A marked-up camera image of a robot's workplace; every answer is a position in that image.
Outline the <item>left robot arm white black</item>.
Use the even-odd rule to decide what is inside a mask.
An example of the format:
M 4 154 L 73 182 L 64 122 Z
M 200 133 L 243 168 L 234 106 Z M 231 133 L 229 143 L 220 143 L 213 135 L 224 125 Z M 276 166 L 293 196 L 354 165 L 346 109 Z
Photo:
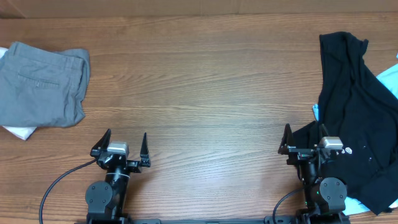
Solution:
M 150 154 L 147 134 L 144 134 L 140 150 L 140 160 L 129 160 L 129 146 L 126 142 L 112 141 L 111 130 L 91 148 L 92 161 L 72 168 L 55 179 L 48 187 L 39 207 L 39 223 L 43 224 L 45 200 L 55 185 L 67 175 L 91 164 L 97 164 L 106 171 L 105 179 L 92 183 L 86 190 L 88 205 L 87 223 L 132 223 L 129 215 L 123 212 L 130 175 L 141 173 L 144 167 L 150 167 Z

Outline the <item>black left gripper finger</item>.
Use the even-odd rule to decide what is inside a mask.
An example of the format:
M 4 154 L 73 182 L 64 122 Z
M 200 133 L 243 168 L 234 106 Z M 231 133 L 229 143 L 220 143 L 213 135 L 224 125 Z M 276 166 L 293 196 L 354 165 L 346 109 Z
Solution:
M 140 150 L 141 159 L 149 159 L 149 148 L 147 145 L 147 133 L 144 133 L 141 150 Z
M 100 154 L 105 151 L 111 139 L 111 130 L 107 129 L 103 137 L 92 147 L 90 154 Z

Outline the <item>grey shorts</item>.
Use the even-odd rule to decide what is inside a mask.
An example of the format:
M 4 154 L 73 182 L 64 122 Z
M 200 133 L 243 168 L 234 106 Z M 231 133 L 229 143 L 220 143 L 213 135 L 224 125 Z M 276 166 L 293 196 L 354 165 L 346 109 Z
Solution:
M 84 117 L 90 80 L 85 49 L 49 52 L 14 42 L 1 58 L 1 125 L 70 127 Z

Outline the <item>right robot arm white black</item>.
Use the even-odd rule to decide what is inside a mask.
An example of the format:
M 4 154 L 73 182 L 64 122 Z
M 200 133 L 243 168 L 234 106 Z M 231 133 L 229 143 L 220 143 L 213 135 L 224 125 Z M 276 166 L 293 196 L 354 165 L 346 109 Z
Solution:
M 275 205 L 271 223 L 349 223 L 349 217 L 343 214 L 347 186 L 336 177 L 322 177 L 322 165 L 342 154 L 343 143 L 339 137 L 329 136 L 321 125 L 324 136 L 311 148 L 299 148 L 294 141 L 289 124 L 285 125 L 284 135 L 278 149 L 281 155 L 287 155 L 286 163 L 295 166 L 303 187 L 289 192 Z M 305 208 L 296 211 L 293 216 L 277 216 L 281 203 L 299 193 L 304 193 Z

